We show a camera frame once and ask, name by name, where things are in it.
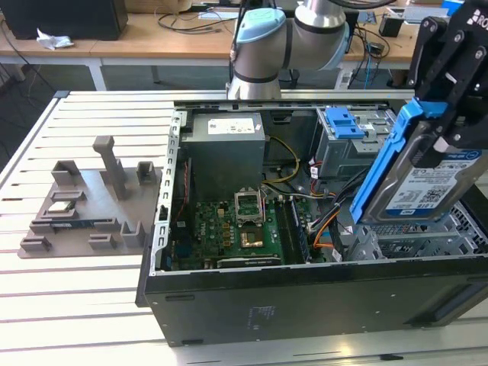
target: blue latch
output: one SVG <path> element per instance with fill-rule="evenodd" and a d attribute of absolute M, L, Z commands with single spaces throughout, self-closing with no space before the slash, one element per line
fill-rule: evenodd
<path fill-rule="evenodd" d="M 348 108 L 327 108 L 325 116 L 330 127 L 334 129 L 336 139 L 362 139 L 364 137 L 363 130 L 358 127 L 355 117 L 349 113 Z"/>

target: white label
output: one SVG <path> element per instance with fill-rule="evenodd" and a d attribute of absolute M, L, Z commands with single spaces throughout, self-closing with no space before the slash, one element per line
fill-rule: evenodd
<path fill-rule="evenodd" d="M 374 127 L 372 124 L 359 124 L 358 126 L 362 130 L 374 130 Z"/>
<path fill-rule="evenodd" d="M 252 118 L 214 118 L 208 121 L 209 135 L 254 133 Z"/>
<path fill-rule="evenodd" d="M 51 227 L 72 227 L 71 223 L 52 223 Z"/>
<path fill-rule="evenodd" d="M 336 262 L 342 262 L 342 255 L 336 251 L 336 248 L 332 251 L 332 257 L 335 259 Z"/>
<path fill-rule="evenodd" d="M 480 156 L 478 151 L 458 155 L 459 159 L 444 160 L 435 168 L 412 169 L 388 204 L 387 210 L 401 210 L 399 215 L 412 215 L 417 209 L 436 208 L 458 183 L 455 175 L 472 166 Z"/>
<path fill-rule="evenodd" d="M 319 169 L 316 166 L 313 166 L 310 168 L 310 175 L 312 176 L 312 179 L 318 179 L 319 178 Z"/>
<path fill-rule="evenodd" d="M 352 229 L 352 226 L 346 226 L 344 228 L 344 231 L 341 233 L 341 235 L 352 235 L 354 233 L 354 230 Z"/>

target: desk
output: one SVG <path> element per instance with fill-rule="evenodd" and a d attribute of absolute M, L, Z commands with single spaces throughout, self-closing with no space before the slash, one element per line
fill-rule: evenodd
<path fill-rule="evenodd" d="M 181 27 L 202 25 L 211 21 L 179 21 Z M 90 69 L 95 87 L 107 90 L 102 66 L 227 66 L 232 35 L 219 26 L 216 34 L 187 35 L 162 29 L 152 14 L 130 14 L 128 25 L 117 41 L 75 40 L 75 46 L 55 51 L 44 49 L 35 40 L 9 38 L 29 63 L 50 65 L 83 65 Z M 233 23 L 227 24 L 233 29 Z M 366 25 L 377 32 L 377 25 Z M 390 54 L 380 63 L 382 69 L 408 69 L 416 42 L 418 26 L 402 26 L 398 38 L 388 38 Z M 354 37 L 351 51 L 340 65 L 335 88 L 344 89 L 363 57 L 362 43 Z M 0 37 L 0 63 L 23 64 L 3 37 Z M 152 68 L 155 81 L 157 68 Z"/>
<path fill-rule="evenodd" d="M 408 91 L 284 91 L 284 99 L 411 98 Z M 19 242 L 53 182 L 58 159 L 101 168 L 91 145 L 113 134 L 124 166 L 163 167 L 168 101 L 225 99 L 222 91 L 78 91 L 53 99 L 0 174 L 0 364 L 368 364 L 471 366 L 488 360 L 488 301 L 451 325 L 312 339 L 169 348 L 148 308 L 135 306 L 140 255 L 19 259 Z M 131 118 L 125 115 L 132 104 Z M 79 111 L 76 119 L 69 117 Z M 94 113 L 98 119 L 90 118 Z"/>

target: crumpled paper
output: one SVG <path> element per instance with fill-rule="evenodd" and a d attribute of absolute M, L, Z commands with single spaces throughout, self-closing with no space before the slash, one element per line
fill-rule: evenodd
<path fill-rule="evenodd" d="M 71 47 L 75 44 L 71 41 L 68 36 L 55 37 L 49 34 L 45 34 L 37 28 L 37 42 L 39 42 L 44 48 L 49 48 L 54 51 L 56 48 Z"/>

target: power supply label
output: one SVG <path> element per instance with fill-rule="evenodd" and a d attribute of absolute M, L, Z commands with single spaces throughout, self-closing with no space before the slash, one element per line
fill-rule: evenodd
<path fill-rule="evenodd" d="M 209 135 L 234 133 L 254 133 L 252 118 L 213 118 L 208 121 Z"/>
<path fill-rule="evenodd" d="M 387 206 L 387 214 L 421 216 L 433 211 L 458 183 L 456 174 L 472 166 L 479 150 L 447 154 L 435 168 L 414 168 Z"/>

